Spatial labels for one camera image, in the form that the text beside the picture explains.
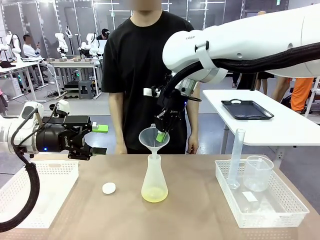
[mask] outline logo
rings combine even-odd
[[[185,40],[194,39],[196,36],[188,36]]]
[[[69,143],[68,143],[68,137],[67,137],[67,136],[64,136],[64,143],[65,143],[65,146],[66,146],[67,148],[70,148]]]

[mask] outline label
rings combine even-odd
[[[243,191],[242,194],[245,196],[245,198],[249,202],[257,202],[258,201],[258,199],[256,199],[255,195],[250,191]]]

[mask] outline beaker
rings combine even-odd
[[[141,188],[142,197],[151,203],[161,202],[168,196],[168,187],[161,168],[161,156],[157,152],[168,144],[170,136],[166,133],[163,141],[159,142],[156,140],[157,135],[158,129],[154,124],[139,134],[139,141],[152,152],[148,156],[148,167]]]
[[[240,128],[235,131],[230,168],[228,178],[226,179],[230,189],[237,189],[240,186],[240,183],[237,181],[237,175],[245,134],[246,131]]]
[[[249,156],[246,159],[243,184],[254,192],[268,188],[274,163],[263,156]]]

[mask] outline orange pants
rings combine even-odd
[[[291,109],[293,111],[302,111],[305,108],[313,82],[313,77],[297,78],[295,80],[291,96]]]

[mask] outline plastic basket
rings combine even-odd
[[[225,199],[233,213],[233,216],[239,228],[290,228],[298,227],[306,214],[309,213],[308,208],[301,200],[289,189],[289,187],[280,179],[280,177],[272,171],[268,182],[268,189],[264,192],[253,192],[261,201],[249,202],[243,197],[242,203],[246,204],[246,209],[260,208],[260,211],[247,212],[244,208],[240,208],[241,191],[250,191],[242,181],[245,171],[245,160],[241,160],[238,168],[238,181],[240,188],[231,190],[228,186],[226,178],[228,177],[230,160],[215,161],[215,176],[219,182]],[[263,211],[261,204],[268,205],[273,201],[276,210]]]
[[[48,229],[78,176],[78,161],[33,161],[40,179],[40,193],[34,209],[17,228]],[[16,216],[30,193],[30,180],[23,167],[0,189],[0,222]]]

